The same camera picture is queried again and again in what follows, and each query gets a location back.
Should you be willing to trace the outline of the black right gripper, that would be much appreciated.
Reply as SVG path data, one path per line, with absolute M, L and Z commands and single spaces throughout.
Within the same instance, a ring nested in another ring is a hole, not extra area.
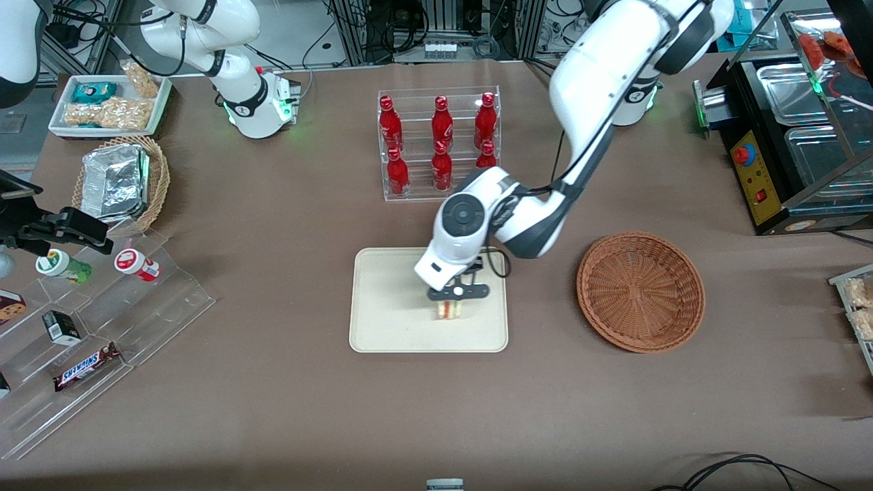
M 65 207 L 57 213 L 40 208 L 2 207 L 2 245 L 38 257 L 46 257 L 52 243 L 75 243 L 109 255 L 115 243 L 107 239 L 107 232 L 106 223 L 74 207 Z

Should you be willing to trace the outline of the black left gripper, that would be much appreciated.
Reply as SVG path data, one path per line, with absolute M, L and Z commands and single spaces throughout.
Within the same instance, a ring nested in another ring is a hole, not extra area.
M 441 316 L 441 301 L 460 301 L 460 316 L 462 316 L 467 304 L 464 299 L 483 299 L 489 296 L 490 287 L 476 280 L 477 273 L 483 269 L 483 260 L 474 260 L 470 267 L 454 276 L 441 290 L 429 288 L 428 299 L 435 301 L 434 315 Z

